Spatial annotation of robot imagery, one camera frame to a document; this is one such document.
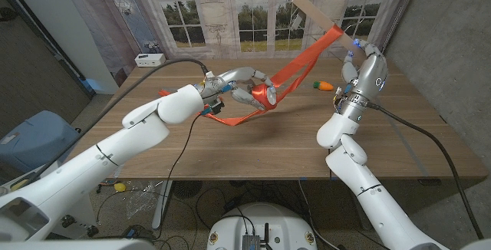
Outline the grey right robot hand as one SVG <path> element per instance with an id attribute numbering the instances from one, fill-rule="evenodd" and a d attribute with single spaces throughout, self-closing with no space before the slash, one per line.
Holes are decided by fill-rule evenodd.
<path id="1" fill-rule="evenodd" d="M 337 112 L 348 101 L 366 107 L 382 90 L 388 76 L 386 58 L 375 45 L 358 38 L 354 40 L 354 45 L 365 52 L 367 59 L 357 69 L 353 63 L 353 51 L 349 51 L 344 58 L 341 76 L 347 87 L 343 94 L 339 94 L 341 89 L 338 89 L 333 99 Z"/>

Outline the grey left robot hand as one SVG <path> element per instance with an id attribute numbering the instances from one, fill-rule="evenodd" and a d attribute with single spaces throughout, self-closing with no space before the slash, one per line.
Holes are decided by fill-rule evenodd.
<path id="1" fill-rule="evenodd" d="M 261 81 L 262 85 L 266 86 L 265 100 L 254 97 L 252 89 L 244 90 L 239 87 L 239 84 L 254 85 L 253 78 Z M 199 92 L 204 104 L 212 106 L 218 100 L 219 95 L 226 91 L 231 92 L 231 97 L 234 100 L 242 104 L 251 105 L 259 110 L 266 110 L 277 104 L 276 89 L 271 79 L 252 67 L 239 67 L 217 76 L 214 76 L 212 72 L 208 72 L 205 79 L 199 84 L 194 84 L 194 87 Z"/>

